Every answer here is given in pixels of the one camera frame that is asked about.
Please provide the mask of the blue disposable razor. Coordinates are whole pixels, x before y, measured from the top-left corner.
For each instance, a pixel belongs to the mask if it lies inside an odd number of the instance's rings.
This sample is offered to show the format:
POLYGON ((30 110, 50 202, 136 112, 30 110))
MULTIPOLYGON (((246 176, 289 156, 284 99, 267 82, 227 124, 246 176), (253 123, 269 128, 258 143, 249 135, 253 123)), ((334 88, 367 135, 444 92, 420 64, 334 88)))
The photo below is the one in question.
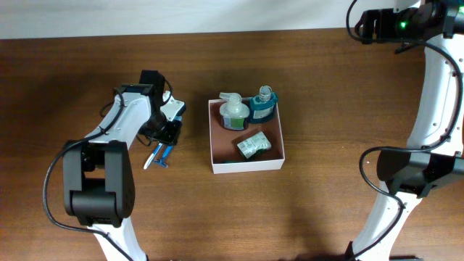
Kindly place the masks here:
POLYGON ((156 159, 154 162, 155 162, 157 165, 161 166, 161 167, 168 168, 168 165, 167 165, 167 163, 166 163, 166 159, 167 159, 167 157, 169 156, 169 154, 171 153, 172 148, 173 148, 172 146, 168 146, 168 147, 164 150, 162 156, 161 156, 159 159, 156 159))

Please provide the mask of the clear hand soap pump bottle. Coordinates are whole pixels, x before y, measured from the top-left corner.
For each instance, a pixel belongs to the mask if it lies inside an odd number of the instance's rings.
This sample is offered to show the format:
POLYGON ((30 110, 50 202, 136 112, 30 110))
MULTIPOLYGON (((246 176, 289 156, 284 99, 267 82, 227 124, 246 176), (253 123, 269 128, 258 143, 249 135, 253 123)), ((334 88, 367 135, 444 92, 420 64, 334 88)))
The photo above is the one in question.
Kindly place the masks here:
POLYGON ((231 131, 244 131, 247 128, 249 107, 242 102, 241 95, 221 92, 219 97, 225 101, 220 106, 222 126, 231 131))

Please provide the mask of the green white floss packet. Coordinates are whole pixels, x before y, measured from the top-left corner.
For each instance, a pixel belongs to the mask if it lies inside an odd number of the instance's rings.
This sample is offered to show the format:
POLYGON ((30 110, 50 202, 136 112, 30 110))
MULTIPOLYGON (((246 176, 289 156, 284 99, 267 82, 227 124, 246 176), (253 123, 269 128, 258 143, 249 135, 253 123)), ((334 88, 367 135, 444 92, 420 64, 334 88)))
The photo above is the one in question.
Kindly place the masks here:
POLYGON ((249 160, 258 153, 266 152, 271 149, 271 143, 266 135, 260 131, 237 144, 241 155, 249 160))

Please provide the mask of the teal mouthwash bottle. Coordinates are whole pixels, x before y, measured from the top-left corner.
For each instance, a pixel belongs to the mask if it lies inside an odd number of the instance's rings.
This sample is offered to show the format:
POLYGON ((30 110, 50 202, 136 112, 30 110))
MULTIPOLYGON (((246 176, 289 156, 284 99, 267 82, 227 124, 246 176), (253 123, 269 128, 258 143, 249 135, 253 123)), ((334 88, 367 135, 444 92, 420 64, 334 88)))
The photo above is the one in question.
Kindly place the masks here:
POLYGON ((258 95, 249 100, 249 122, 252 124, 265 123, 274 117, 278 95, 270 86, 261 86, 258 95))

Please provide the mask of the blue white toothbrush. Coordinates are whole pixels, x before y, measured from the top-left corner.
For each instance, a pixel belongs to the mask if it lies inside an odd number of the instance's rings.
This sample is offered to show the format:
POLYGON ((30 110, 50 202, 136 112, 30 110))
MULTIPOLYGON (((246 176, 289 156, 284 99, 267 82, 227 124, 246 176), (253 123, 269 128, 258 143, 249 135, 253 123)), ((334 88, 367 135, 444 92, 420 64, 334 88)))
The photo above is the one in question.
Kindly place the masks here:
POLYGON ((178 137, 180 135, 181 127, 182 127, 182 117, 181 116, 176 117, 174 119, 174 121, 169 122, 169 126, 171 127, 171 129, 167 133, 168 141, 167 142, 161 142, 161 141, 157 142, 157 146, 155 147, 153 152, 148 156, 147 160, 145 161, 143 169, 146 170, 150 166, 150 164, 152 164, 155 160, 159 159, 162 156, 164 150, 168 146, 174 147, 174 146, 177 145, 178 137))

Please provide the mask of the Colgate toothpaste tube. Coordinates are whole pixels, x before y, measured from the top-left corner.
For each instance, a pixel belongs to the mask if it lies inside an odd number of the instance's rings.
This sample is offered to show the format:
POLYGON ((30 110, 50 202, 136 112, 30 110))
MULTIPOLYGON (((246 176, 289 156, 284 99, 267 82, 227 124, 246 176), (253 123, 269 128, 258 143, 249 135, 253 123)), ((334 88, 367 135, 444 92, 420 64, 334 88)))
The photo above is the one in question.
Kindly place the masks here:
POLYGON ((233 164, 233 163, 240 163, 241 161, 236 160, 224 160, 220 164, 233 164))

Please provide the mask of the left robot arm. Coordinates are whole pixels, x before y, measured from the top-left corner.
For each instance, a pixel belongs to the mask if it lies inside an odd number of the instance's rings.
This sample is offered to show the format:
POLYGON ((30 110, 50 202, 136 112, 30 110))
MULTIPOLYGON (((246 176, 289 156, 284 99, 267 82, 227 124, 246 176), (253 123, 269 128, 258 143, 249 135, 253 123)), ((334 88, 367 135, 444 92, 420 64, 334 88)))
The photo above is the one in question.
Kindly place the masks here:
POLYGON ((136 190, 128 150, 138 136, 170 151, 186 109, 156 70, 142 70, 124 84, 98 127, 81 142, 68 141, 63 154, 65 211, 93 233, 108 260, 147 260, 131 213, 136 190))

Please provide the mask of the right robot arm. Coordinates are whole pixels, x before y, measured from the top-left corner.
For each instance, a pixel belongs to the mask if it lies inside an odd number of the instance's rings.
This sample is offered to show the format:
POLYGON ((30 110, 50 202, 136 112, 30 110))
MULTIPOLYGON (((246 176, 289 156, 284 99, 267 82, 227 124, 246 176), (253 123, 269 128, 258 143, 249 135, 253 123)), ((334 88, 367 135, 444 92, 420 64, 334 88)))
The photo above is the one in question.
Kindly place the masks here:
POLYGON ((377 146, 360 156, 363 180, 377 193, 346 260, 390 260, 407 217, 434 189, 463 179, 463 2, 396 1, 362 13, 348 35, 362 44, 396 43, 397 54, 422 46, 426 69, 418 114, 405 148, 377 146), (363 171, 378 153, 374 185, 363 171))

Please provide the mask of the white cardboard box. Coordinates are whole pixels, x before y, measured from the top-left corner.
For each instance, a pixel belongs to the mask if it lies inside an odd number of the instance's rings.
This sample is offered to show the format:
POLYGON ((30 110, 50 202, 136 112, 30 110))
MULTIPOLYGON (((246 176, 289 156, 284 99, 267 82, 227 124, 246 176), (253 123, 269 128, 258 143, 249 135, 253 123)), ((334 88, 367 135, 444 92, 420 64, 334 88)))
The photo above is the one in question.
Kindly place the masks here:
POLYGON ((286 159, 279 108, 275 108, 274 118, 266 123, 251 124, 246 130, 227 130, 221 126, 220 106, 222 99, 208 101, 210 126, 210 160, 214 174, 240 173, 263 170, 279 170, 286 159), (271 149, 254 157, 245 159, 239 152, 237 144, 262 131, 271 149), (236 160, 240 163, 220 164, 224 160, 236 160))

